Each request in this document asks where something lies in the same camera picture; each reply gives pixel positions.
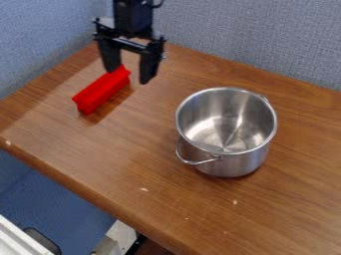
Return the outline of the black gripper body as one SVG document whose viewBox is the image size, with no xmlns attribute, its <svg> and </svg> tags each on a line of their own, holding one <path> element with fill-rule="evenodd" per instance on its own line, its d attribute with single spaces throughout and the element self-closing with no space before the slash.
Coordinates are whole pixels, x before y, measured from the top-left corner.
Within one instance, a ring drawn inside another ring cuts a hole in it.
<svg viewBox="0 0 341 255">
<path fill-rule="evenodd" d="M 98 17 L 95 40 L 111 40 L 122 50 L 142 54 L 152 41 L 162 41 L 166 37 L 154 28 L 153 16 Z"/>
</svg>

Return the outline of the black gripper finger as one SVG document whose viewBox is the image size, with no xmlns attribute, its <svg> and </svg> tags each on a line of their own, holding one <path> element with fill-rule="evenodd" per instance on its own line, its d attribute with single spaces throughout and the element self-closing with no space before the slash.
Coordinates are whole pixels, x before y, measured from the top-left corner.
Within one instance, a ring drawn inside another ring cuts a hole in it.
<svg viewBox="0 0 341 255">
<path fill-rule="evenodd" d="M 114 72 L 122 64 L 121 48 L 111 40 L 102 39 L 98 41 L 103 65 L 109 73 Z"/>
<path fill-rule="evenodd" d="M 146 85 L 157 76 L 164 59 L 165 43 L 152 41 L 141 55 L 141 84 Z"/>
</svg>

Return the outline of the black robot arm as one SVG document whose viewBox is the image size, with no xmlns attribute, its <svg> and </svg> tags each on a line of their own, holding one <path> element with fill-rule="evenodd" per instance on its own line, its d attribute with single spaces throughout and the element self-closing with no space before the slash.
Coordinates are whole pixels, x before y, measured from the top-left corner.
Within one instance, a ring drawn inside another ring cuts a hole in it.
<svg viewBox="0 0 341 255">
<path fill-rule="evenodd" d="M 114 16 L 94 20 L 103 65 L 113 73 L 122 64 L 122 51 L 141 55 L 141 84 L 158 75 L 165 56 L 166 37 L 154 28 L 154 11 L 165 0 L 114 0 Z"/>
</svg>

